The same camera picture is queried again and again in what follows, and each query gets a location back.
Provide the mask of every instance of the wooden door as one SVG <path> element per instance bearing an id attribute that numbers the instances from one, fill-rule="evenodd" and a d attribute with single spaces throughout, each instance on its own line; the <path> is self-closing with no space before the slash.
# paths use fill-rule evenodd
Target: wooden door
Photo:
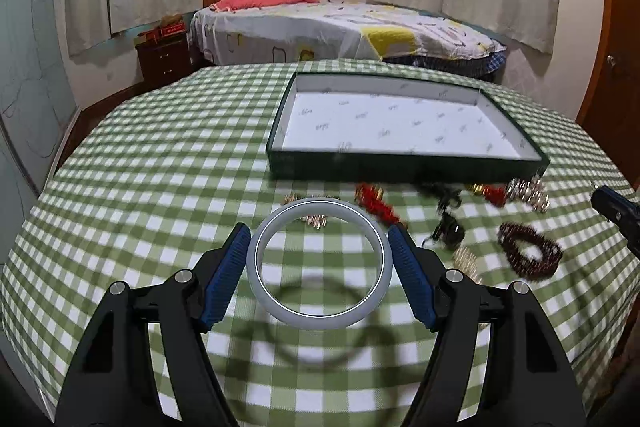
<path id="1" fill-rule="evenodd" d="M 640 0 L 605 0 L 600 49 L 577 122 L 638 188 Z"/>

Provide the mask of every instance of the table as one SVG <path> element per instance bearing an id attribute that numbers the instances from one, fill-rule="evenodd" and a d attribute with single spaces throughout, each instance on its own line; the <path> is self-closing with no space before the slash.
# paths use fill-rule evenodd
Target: table
<path id="1" fill-rule="evenodd" d="M 0 279 L 2 325 L 21 360 L 56 403 L 66 369 L 110 282 L 160 283 L 219 246 L 237 221 L 252 230 L 292 191 L 353 198 L 351 184 L 271 182 L 265 153 L 271 123 L 295 71 L 351 71 L 486 89 L 551 158 L 551 206 L 498 210 L 463 192 L 456 211 L 483 282 L 517 279 L 497 244 L 503 221 L 530 223 L 558 241 L 555 276 L 531 283 L 590 406 L 640 289 L 638 261 L 620 233 L 591 209 L 591 182 L 632 190 L 573 122 L 512 90 L 436 71 L 336 60 L 206 68 L 113 111 L 47 185 L 17 237 Z M 416 243 L 438 222 L 436 201 L 409 185 L 385 187 Z M 435 247 L 451 266 L 450 253 Z M 344 309 L 375 277 L 375 255 L 351 225 L 320 232 L 301 222 L 274 236 L 263 276 L 288 305 Z M 476 410 L 489 328 L 478 334 L 461 418 Z M 299 331 L 255 302 L 243 273 L 224 320 L 205 343 L 242 425 L 395 426 L 414 397 L 434 335 L 412 316 L 396 275 L 381 306 L 344 330 Z M 159 328 L 150 330 L 164 411 L 178 416 Z"/>

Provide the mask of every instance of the bed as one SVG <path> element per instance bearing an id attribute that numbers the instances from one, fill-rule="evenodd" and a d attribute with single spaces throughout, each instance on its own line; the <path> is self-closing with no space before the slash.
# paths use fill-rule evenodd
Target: bed
<path id="1" fill-rule="evenodd" d="M 488 79 L 506 62 L 495 39 L 415 10 L 319 0 L 216 12 L 220 0 L 203 1 L 190 45 L 219 66 L 360 58 Z"/>

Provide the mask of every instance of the white bangle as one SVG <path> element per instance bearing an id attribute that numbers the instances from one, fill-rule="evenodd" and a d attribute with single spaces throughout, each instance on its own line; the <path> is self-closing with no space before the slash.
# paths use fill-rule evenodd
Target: white bangle
<path id="1" fill-rule="evenodd" d="M 302 216 L 324 214 L 352 223 L 365 235 L 378 254 L 378 277 L 366 297 L 353 308 L 334 315 L 308 315 L 293 311 L 275 299 L 262 280 L 262 256 L 273 235 L 284 225 Z M 257 301 L 281 322 L 302 330 L 336 330 L 351 326 L 376 309 L 391 282 L 393 257 L 391 247 L 380 225 L 357 206 L 330 198 L 308 198 L 281 206 L 258 227 L 249 244 L 246 272 Z"/>

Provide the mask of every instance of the black clip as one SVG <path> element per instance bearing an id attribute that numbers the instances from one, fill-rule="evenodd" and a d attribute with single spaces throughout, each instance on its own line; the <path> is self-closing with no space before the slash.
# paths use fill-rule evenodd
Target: black clip
<path id="1" fill-rule="evenodd" d="M 465 238 L 465 228 L 449 214 L 446 210 L 442 211 L 442 218 L 438 223 L 436 229 L 431 234 L 431 238 L 434 241 L 442 238 L 443 243 L 447 248 L 455 250 L 460 246 L 462 240 Z"/>
<path id="2" fill-rule="evenodd" d="M 438 198 L 438 213 L 445 212 L 449 207 L 456 209 L 462 204 L 460 188 L 453 188 L 443 183 L 420 183 L 416 185 L 418 192 L 424 196 Z"/>

